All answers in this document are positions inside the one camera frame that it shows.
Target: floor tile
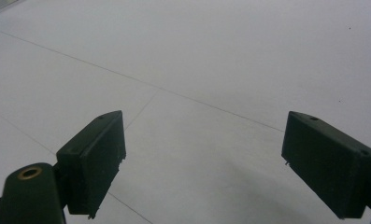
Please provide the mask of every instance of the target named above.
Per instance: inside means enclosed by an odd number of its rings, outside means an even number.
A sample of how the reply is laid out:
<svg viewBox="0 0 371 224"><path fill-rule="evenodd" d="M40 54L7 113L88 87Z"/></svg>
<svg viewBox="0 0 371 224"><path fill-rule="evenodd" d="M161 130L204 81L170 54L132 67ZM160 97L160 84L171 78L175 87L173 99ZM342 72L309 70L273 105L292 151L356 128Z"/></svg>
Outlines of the floor tile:
<svg viewBox="0 0 371 224"><path fill-rule="evenodd" d="M110 192L152 223L342 223L285 165L282 140L161 91L127 129Z"/></svg>
<svg viewBox="0 0 371 224"><path fill-rule="evenodd" d="M37 162L54 164L56 160L45 148L0 118L0 197L8 175Z"/></svg>
<svg viewBox="0 0 371 224"><path fill-rule="evenodd" d="M371 146L371 0L28 0L0 31L280 130L310 113Z"/></svg>
<svg viewBox="0 0 371 224"><path fill-rule="evenodd" d="M0 115L56 152L101 114L127 126L157 90L0 34Z"/></svg>

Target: white floor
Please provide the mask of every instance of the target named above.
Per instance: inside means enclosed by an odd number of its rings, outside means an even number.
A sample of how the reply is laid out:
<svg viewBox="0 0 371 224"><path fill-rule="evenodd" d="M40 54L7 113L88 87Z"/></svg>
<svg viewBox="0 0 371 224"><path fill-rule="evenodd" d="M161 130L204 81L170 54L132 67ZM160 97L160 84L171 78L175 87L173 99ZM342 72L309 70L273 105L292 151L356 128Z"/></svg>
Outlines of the white floor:
<svg viewBox="0 0 371 224"><path fill-rule="evenodd" d="M95 220L339 220L280 157L290 110L371 147L371 0L26 0L0 13L0 195L100 114L128 158Z"/></svg>

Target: screw hole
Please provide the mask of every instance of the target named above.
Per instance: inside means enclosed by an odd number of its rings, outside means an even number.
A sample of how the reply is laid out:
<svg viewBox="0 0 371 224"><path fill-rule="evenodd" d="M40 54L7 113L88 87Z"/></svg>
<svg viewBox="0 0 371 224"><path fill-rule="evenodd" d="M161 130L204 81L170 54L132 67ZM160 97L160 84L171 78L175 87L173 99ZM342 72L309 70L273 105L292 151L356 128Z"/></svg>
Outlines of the screw hole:
<svg viewBox="0 0 371 224"><path fill-rule="evenodd" d="M40 173L42 173L42 169L40 167L33 166L33 167L29 167L21 171L17 177L20 180L27 180L27 179L32 179L36 177L37 175L40 175Z"/></svg>

